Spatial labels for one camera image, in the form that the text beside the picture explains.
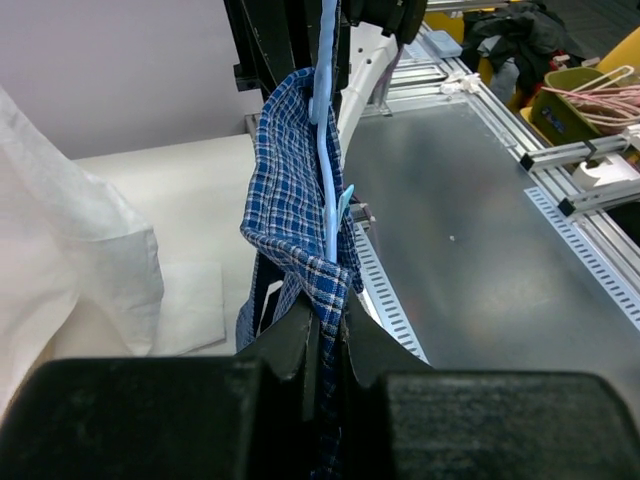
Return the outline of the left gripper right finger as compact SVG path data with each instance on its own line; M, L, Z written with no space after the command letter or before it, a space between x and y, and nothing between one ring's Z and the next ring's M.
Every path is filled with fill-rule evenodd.
M351 296L340 325L348 479L635 479L639 432L586 373L436 370Z

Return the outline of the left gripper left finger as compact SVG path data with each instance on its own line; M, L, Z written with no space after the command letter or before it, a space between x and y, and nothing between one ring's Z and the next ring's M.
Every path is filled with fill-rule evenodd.
M305 301L229 357L48 362L1 426L5 479L305 479L319 321Z

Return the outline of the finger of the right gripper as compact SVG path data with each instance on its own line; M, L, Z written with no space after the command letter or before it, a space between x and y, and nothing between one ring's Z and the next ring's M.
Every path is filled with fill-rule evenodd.
M335 14L333 43L333 78L332 93L340 95L347 87L350 72L350 37L349 0L338 0Z
M237 89L271 93L292 72L317 61L318 0L225 0L238 62Z

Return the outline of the blue wire hanger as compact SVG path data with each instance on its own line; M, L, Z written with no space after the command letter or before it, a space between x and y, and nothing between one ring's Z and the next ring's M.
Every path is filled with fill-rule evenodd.
M333 87L333 46L335 38L336 0L321 2L321 18L317 63L314 72L314 87L309 101L309 119L317 126L316 147L322 174L324 190L325 256L332 263L337 262L338 233L342 218L354 193L350 185L336 197L331 157L328 150L328 125Z

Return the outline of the blue checked shirt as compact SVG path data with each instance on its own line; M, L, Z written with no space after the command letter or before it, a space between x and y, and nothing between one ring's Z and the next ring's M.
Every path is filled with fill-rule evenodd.
M313 68L288 75L266 101L255 138L256 165L250 180L243 237L277 270L282 283L274 315L281 319L305 294L320 319L320 415L313 479L342 477L342 426L338 414L338 347L343 310L363 282L354 222L341 220L337 259L325 256L324 193L317 159L316 127L309 121Z

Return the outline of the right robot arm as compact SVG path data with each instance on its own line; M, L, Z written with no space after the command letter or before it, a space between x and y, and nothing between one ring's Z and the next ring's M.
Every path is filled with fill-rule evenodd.
M287 75L318 57L321 1L226 1L240 91L268 98ZM348 149L369 102L381 104L402 48L418 34L425 1L339 1L335 9L333 106Z

